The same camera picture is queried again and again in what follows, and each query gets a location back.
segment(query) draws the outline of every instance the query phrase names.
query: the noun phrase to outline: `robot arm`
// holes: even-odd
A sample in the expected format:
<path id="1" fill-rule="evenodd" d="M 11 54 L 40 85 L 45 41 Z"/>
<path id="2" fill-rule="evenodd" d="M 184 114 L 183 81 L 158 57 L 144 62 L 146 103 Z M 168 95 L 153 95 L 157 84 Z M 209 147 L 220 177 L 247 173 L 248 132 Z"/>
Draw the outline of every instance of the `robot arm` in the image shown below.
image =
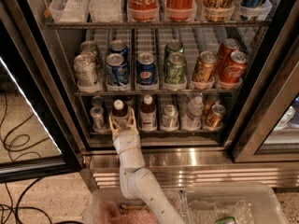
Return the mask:
<path id="1" fill-rule="evenodd" d="M 113 136 L 120 162 L 121 192 L 127 199 L 141 199 L 160 224 L 185 224 L 167 200 L 153 173 L 145 168 L 137 130 L 122 130 Z"/>

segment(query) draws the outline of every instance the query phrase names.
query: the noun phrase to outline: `bottle cap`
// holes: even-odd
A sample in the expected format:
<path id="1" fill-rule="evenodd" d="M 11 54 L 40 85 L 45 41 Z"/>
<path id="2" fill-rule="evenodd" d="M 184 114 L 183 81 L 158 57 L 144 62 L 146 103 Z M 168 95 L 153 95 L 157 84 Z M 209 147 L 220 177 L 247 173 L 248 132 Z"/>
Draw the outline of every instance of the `bottle cap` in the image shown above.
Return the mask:
<path id="1" fill-rule="evenodd" d="M 121 100 L 116 100 L 114 102 L 114 107 L 117 109 L 117 110 L 121 110 L 123 109 L 123 101 Z"/>
<path id="2" fill-rule="evenodd" d="M 197 105 L 200 105 L 201 103 L 203 103 L 203 98 L 201 96 L 196 96 L 194 98 L 194 101 Z"/>
<path id="3" fill-rule="evenodd" d="M 144 96 L 143 101 L 145 104 L 150 105 L 152 102 L 152 97 L 151 95 L 147 94 L 146 96 Z"/>

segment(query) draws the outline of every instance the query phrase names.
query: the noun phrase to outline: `floor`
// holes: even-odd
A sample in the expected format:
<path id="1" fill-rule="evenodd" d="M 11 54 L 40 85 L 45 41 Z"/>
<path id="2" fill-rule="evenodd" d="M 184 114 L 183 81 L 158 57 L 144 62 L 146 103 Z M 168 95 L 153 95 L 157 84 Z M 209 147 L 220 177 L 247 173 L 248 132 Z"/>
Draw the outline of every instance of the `floor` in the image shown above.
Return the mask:
<path id="1" fill-rule="evenodd" d="M 34 180 L 26 180 L 7 184 L 14 207 L 21 193 L 33 182 Z M 276 193 L 289 223 L 299 223 L 299 189 L 277 189 Z M 50 220 L 41 211 L 20 208 L 19 218 L 23 224 L 48 224 L 63 221 L 64 223 L 84 223 L 90 197 L 91 193 L 79 173 L 46 177 L 28 189 L 22 196 L 19 207 L 39 208 L 49 216 Z M 5 184 L 0 185 L 0 207 L 3 204 L 11 206 Z M 7 215 L 8 211 L 2 212 L 0 223 L 17 223 L 12 215 L 7 222 L 4 222 Z"/>

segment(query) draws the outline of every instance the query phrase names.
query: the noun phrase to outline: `refrigerator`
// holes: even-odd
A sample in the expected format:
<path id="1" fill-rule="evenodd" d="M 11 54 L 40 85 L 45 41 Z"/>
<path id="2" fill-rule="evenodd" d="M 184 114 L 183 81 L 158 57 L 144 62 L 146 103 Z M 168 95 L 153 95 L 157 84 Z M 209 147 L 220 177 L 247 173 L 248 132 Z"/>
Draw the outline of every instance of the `refrigerator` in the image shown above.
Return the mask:
<path id="1" fill-rule="evenodd" d="M 49 137 L 44 155 L 36 154 L 38 146 L 30 144 L 28 150 L 19 148 L 18 155 L 20 144 L 6 144 L 2 137 L 2 152 L 10 159 L 0 161 L 1 182 L 80 172 L 90 191 L 118 187 L 120 161 L 112 133 L 96 132 L 90 115 L 91 99 L 100 95 L 107 113 L 116 97 L 132 99 L 146 166 L 163 188 L 229 181 L 298 186 L 298 0 L 267 0 L 269 13 L 253 21 L 200 21 L 197 13 L 191 21 L 166 21 L 164 0 L 159 0 L 159 16 L 151 22 L 130 21 L 127 0 L 121 0 L 121 21 L 92 21 L 88 15 L 86 21 L 56 22 L 49 15 L 51 2 L 1 0 L 2 104 L 10 98 L 30 107 L 42 127 L 31 132 Z M 248 55 L 240 84 L 230 90 L 219 82 L 203 90 L 191 89 L 199 54 L 217 53 L 226 38 L 237 40 Z M 103 77 L 102 90 L 80 91 L 74 72 L 80 44 L 95 41 L 105 67 L 109 45 L 116 39 L 124 40 L 130 50 L 128 89 L 111 90 Z M 187 59 L 186 86 L 175 91 L 164 84 L 164 48 L 170 39 L 183 43 Z M 140 89 L 135 81 L 136 58 L 142 52 L 156 58 L 159 76 L 151 90 Z M 185 97 L 197 94 L 205 100 L 210 93 L 219 94 L 226 109 L 220 128 L 183 130 Z M 157 129 L 151 132 L 138 124 L 145 94 L 152 95 L 156 104 Z M 174 131 L 163 128 L 163 108 L 168 104 L 178 108 Z M 24 114 L 17 111 L 11 113 L 21 122 Z"/>

